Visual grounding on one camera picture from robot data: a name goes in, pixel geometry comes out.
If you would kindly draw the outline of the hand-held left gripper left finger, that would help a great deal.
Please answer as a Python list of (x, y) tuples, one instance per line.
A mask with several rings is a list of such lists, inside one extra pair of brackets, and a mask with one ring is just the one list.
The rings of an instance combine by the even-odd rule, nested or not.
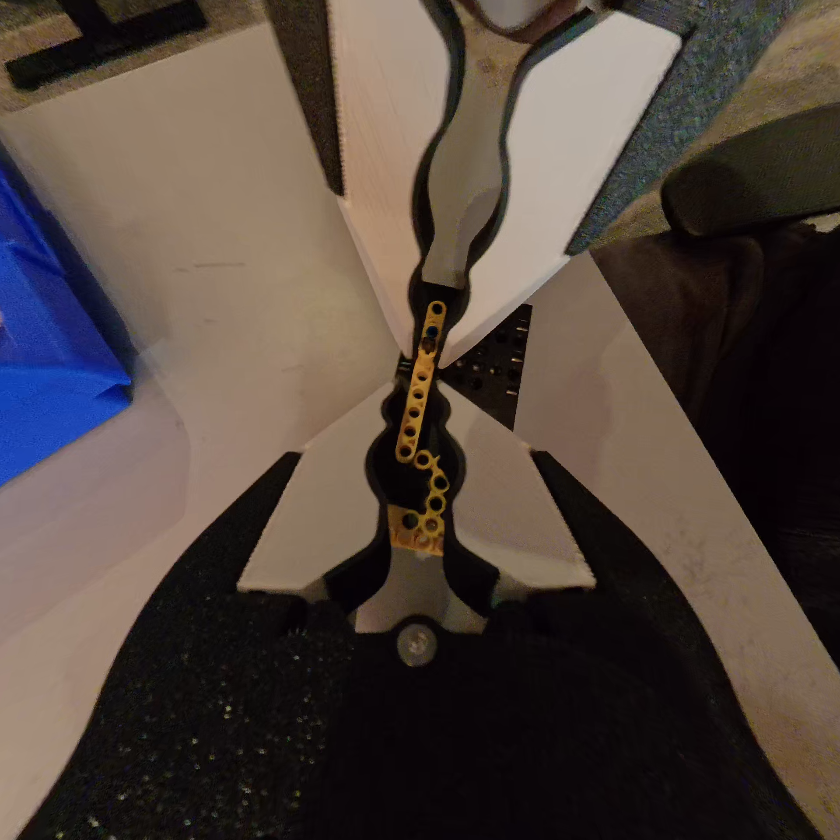
[(371, 444), (385, 430), (387, 381), (311, 439), (240, 575), (239, 592), (327, 597), (327, 574), (377, 535), (380, 503), (365, 474)]

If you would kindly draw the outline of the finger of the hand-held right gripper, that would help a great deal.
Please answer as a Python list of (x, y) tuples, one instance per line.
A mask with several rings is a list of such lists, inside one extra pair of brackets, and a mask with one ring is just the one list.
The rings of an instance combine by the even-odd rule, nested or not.
[(408, 288), (421, 258), (414, 188), (444, 120), (458, 31), (453, 2), (331, 2), (343, 178), (338, 204), (405, 356), (414, 331)]
[(504, 213), (469, 271), (469, 302), (448, 333), (441, 366), (569, 261), (574, 233), (681, 46), (666, 28), (604, 14), (528, 69), (507, 128)]

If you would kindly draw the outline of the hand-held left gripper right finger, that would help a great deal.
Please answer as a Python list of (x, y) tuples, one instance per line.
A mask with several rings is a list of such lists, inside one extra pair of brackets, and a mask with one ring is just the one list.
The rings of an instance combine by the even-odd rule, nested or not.
[(441, 387), (448, 434), (465, 457), (450, 505), (459, 545), (500, 573), (501, 600), (593, 589), (595, 576), (533, 461), (511, 430), (451, 387)]

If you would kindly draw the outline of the yellow and black brick assembly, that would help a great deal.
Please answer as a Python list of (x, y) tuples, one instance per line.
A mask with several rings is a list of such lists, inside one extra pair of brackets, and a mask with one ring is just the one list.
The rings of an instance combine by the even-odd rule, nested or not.
[(456, 477), (457, 469), (455, 457), (444, 454), (438, 428), (440, 405), (430, 395), (432, 386), (447, 384), (501, 425), (513, 429), (531, 320), (532, 307), (520, 305), (471, 350), (438, 373), (442, 330), (416, 456), (408, 465), (396, 460), (395, 447), (415, 356), (400, 358), (395, 393), (382, 405), (386, 430), (370, 451), (371, 474), (385, 491), (392, 548), (437, 557), (444, 553), (444, 514), (450, 480)]

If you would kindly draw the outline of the yellow perforated beam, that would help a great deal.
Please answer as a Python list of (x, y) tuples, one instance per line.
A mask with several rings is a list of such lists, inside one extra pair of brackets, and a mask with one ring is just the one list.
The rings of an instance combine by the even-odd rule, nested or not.
[(446, 313), (447, 307), (441, 300), (434, 300), (427, 306), (395, 445), (396, 460), (404, 465), (412, 463), (417, 454)]

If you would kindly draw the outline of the person's leg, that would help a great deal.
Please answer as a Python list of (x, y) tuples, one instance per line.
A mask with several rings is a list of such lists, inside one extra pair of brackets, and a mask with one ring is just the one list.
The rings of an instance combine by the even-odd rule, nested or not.
[(743, 382), (838, 263), (838, 227), (676, 232), (596, 248), (596, 267), (693, 425)]

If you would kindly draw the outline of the black legged wooden desk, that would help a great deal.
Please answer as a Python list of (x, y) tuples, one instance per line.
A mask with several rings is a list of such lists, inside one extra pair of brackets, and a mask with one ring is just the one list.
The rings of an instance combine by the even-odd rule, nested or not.
[(34, 91), (207, 27), (207, 19), (195, 1), (171, 3), (119, 22), (113, 22), (96, 1), (58, 1), (58, 5), (80, 35), (5, 62), (14, 88)]

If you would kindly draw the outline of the blue storage bin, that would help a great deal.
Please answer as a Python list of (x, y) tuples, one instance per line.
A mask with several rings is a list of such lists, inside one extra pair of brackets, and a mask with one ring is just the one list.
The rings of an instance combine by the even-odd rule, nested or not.
[(124, 411), (128, 331), (58, 219), (1, 151), (1, 483)]

